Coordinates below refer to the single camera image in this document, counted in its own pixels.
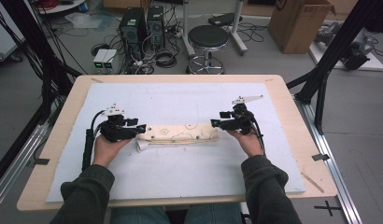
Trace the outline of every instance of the cardboard box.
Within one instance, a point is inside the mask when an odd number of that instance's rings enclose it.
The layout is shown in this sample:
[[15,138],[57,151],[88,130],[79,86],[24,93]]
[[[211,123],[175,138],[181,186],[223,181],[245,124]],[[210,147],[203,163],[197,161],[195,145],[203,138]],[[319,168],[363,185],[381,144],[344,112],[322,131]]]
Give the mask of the cardboard box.
[[104,0],[104,7],[109,8],[127,8],[142,7],[146,12],[150,6],[151,0]]
[[332,7],[327,0],[277,0],[269,33],[282,53],[307,53]]

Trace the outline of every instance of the stool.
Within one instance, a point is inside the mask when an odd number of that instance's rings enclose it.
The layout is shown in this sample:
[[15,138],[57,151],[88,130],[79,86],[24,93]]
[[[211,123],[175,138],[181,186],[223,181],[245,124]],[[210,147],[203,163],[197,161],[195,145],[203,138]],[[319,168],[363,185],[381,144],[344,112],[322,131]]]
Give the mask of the stool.
[[224,74],[223,63],[219,59],[212,57],[211,51],[226,46],[229,41],[226,31],[213,25],[197,26],[189,31],[188,40],[194,49],[203,50],[204,56],[192,58],[186,68],[186,73],[194,75],[204,72],[209,75]]

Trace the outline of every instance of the black stool seat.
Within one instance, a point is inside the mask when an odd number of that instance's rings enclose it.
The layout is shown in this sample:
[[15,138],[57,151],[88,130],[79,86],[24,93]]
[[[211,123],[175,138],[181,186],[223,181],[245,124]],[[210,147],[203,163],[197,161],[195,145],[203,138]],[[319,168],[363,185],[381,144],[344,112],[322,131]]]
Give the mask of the black stool seat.
[[218,26],[201,25],[189,31],[189,43],[194,48],[221,48],[227,44],[228,39],[227,32]]

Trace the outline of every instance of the jeans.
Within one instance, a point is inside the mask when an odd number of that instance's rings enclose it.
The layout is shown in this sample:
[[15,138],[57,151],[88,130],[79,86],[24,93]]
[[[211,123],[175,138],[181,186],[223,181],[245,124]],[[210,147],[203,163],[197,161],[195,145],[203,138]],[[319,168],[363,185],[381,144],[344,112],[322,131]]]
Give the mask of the jeans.
[[[239,203],[191,205],[185,224],[241,224]],[[110,224],[170,224],[162,206],[112,208]]]

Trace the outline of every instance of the forearm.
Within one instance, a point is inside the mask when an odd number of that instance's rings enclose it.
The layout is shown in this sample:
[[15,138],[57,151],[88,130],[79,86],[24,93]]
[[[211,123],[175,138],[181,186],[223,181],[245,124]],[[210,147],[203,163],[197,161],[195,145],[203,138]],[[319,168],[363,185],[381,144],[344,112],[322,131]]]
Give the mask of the forearm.
[[288,175],[264,156],[242,164],[246,198],[252,223],[301,223],[285,194]]
[[75,181],[63,183],[64,205],[51,223],[103,223],[113,182],[107,168],[92,165]]

